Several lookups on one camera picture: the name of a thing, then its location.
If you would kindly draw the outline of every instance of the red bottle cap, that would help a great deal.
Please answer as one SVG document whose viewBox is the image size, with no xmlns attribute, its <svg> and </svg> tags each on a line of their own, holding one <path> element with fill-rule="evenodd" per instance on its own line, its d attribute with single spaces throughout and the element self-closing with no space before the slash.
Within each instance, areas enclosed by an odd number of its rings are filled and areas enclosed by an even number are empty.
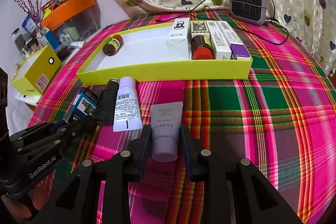
<svg viewBox="0 0 336 224">
<path fill-rule="evenodd" d="M 123 38 L 121 37 L 121 35 L 116 34 L 116 35 L 114 35 L 112 38 L 117 39 L 117 40 L 120 42 L 120 44 L 123 43 Z"/>
<path fill-rule="evenodd" d="M 207 60 L 213 59 L 211 50 L 207 47 L 199 47 L 193 52 L 193 60 Z"/>
</svg>

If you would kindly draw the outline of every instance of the black power cable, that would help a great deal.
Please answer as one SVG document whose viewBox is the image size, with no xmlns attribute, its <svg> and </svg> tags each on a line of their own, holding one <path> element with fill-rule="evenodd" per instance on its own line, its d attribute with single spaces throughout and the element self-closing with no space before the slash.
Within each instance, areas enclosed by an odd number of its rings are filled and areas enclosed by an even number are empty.
<svg viewBox="0 0 336 224">
<path fill-rule="evenodd" d="M 191 9 L 190 11 L 188 11 L 187 13 L 183 13 L 183 14 L 181 14 L 181 15 L 178 15 L 178 16 L 176 16 L 176 17 L 173 17 L 173 18 L 170 18 L 170 19 L 166 19 L 166 20 L 158 19 L 158 20 L 156 20 L 156 22 L 167 22 L 167 21 L 170 21 L 170 20 L 173 20 L 173 19 L 176 19 L 176 18 L 185 16 L 185 15 L 189 15 L 189 16 L 194 17 L 194 18 L 197 18 L 197 19 L 207 19 L 207 20 L 218 21 L 217 19 L 207 18 L 207 17 L 198 17 L 198 16 L 194 16 L 194 15 L 191 14 L 191 12 L 192 12 L 193 10 L 195 10 L 199 5 L 201 5 L 201 4 L 204 3 L 205 1 L 206 1 L 206 0 L 201 1 L 199 4 L 197 4 L 194 8 L 192 8 L 192 9 Z M 275 17 L 275 4 L 274 4 L 274 1 L 273 1 L 273 0 L 271 0 L 271 1 L 272 1 L 272 4 L 273 4 L 273 9 L 274 9 L 274 11 L 273 11 L 273 16 L 270 18 L 271 21 L 270 21 L 269 23 L 271 23 L 271 24 L 274 25 L 275 27 L 283 28 L 283 29 L 285 29 L 286 32 L 287 32 L 285 40 L 282 41 L 281 43 L 275 43 L 275 42 L 272 42 L 272 41 L 270 41 L 270 40 L 268 40 L 268 39 L 266 39 L 266 38 L 264 38 L 264 37 L 262 37 L 262 36 L 260 36 L 260 35 L 258 35 L 258 34 L 256 34 L 256 33 L 254 33 L 254 32 L 251 32 L 251 31 L 248 31 L 248 30 L 239 28 L 239 27 L 237 27 L 237 26 L 232 26 L 232 25 L 230 25 L 230 26 L 233 27 L 233 28 L 235 28 L 235 29 L 242 30 L 242 31 L 244 31 L 244 32 L 247 32 L 247 33 L 249 33 L 249 34 L 252 34 L 252 35 L 254 35 L 254 36 L 256 36 L 256 37 L 258 37 L 258 38 L 260 38 L 260 39 L 262 39 L 262 40 L 264 40 L 264 41 L 266 41 L 266 42 L 268 42 L 268 43 L 273 44 L 273 45 L 280 46 L 280 45 L 284 44 L 284 43 L 288 40 L 289 32 L 288 32 L 288 30 L 287 30 L 285 27 L 281 26 L 280 24 L 279 24 L 279 25 L 275 25 L 275 24 L 273 23 L 273 21 L 276 21 L 276 22 L 278 22 L 278 21 L 274 18 L 274 17 Z"/>
</svg>

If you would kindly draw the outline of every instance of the table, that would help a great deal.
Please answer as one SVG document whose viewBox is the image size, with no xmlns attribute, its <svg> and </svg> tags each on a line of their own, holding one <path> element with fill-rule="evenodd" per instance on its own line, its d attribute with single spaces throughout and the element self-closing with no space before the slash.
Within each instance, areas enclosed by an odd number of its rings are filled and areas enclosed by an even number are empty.
<svg viewBox="0 0 336 224">
<path fill-rule="evenodd" d="M 273 26 L 235 21 L 227 10 L 193 15 L 223 19 L 275 42 L 285 37 L 284 30 Z M 82 85 L 76 71 L 108 34 L 157 24 L 157 19 L 174 16 L 141 16 L 103 30 L 55 78 L 30 125 L 62 119 Z M 293 37 L 282 46 L 275 46 L 243 31 L 237 33 L 253 56 L 247 80 L 140 83 L 137 91 L 143 121 L 150 123 L 151 104 L 183 99 L 183 122 L 205 148 L 233 160 L 249 158 L 303 222 L 315 224 L 336 192 L 336 133 L 332 132 L 336 126 L 336 91 L 315 58 Z M 69 150 L 69 161 L 43 186 L 48 191 L 52 186 L 57 188 L 65 174 L 83 159 L 107 159 L 139 134 L 140 131 L 113 133 L 111 127 L 98 127 L 94 134 L 76 140 Z M 180 155 L 164 168 L 150 160 L 144 179 L 130 184 L 129 192 L 132 224 L 200 221 L 203 184 L 191 183 L 185 177 Z"/>
</svg>

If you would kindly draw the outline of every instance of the white product box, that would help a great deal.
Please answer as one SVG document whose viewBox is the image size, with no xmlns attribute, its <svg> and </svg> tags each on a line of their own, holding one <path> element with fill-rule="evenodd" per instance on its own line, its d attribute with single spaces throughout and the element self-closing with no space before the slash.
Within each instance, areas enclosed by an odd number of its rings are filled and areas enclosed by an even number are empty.
<svg viewBox="0 0 336 224">
<path fill-rule="evenodd" d="M 189 60 L 190 43 L 188 43 L 189 18 L 175 19 L 166 38 L 169 59 L 171 61 Z"/>
<path fill-rule="evenodd" d="M 231 49 L 223 33 L 221 32 L 221 29 L 215 21 L 207 21 L 207 25 L 210 32 L 210 41 L 215 59 L 230 60 Z"/>
<path fill-rule="evenodd" d="M 232 59 L 250 60 L 251 55 L 249 51 L 247 50 L 237 33 L 233 30 L 233 28 L 226 21 L 218 21 L 217 23 L 224 37 L 230 45 L 230 49 L 232 51 Z"/>
<path fill-rule="evenodd" d="M 191 21 L 190 22 L 191 38 L 202 35 L 210 39 L 209 29 L 205 21 Z"/>
</svg>

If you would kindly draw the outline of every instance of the medicine bottle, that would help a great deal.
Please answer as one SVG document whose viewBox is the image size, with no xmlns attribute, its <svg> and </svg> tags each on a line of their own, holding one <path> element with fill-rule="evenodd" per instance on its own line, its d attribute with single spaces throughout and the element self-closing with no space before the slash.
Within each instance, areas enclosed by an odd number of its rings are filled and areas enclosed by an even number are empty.
<svg viewBox="0 0 336 224">
<path fill-rule="evenodd" d="M 110 38 L 110 40 L 104 45 L 103 52 L 107 56 L 115 55 L 118 49 L 124 44 L 123 38 L 116 34 L 114 37 Z"/>
<path fill-rule="evenodd" d="M 191 39 L 190 46 L 193 60 L 213 59 L 209 38 L 196 35 Z"/>
</svg>

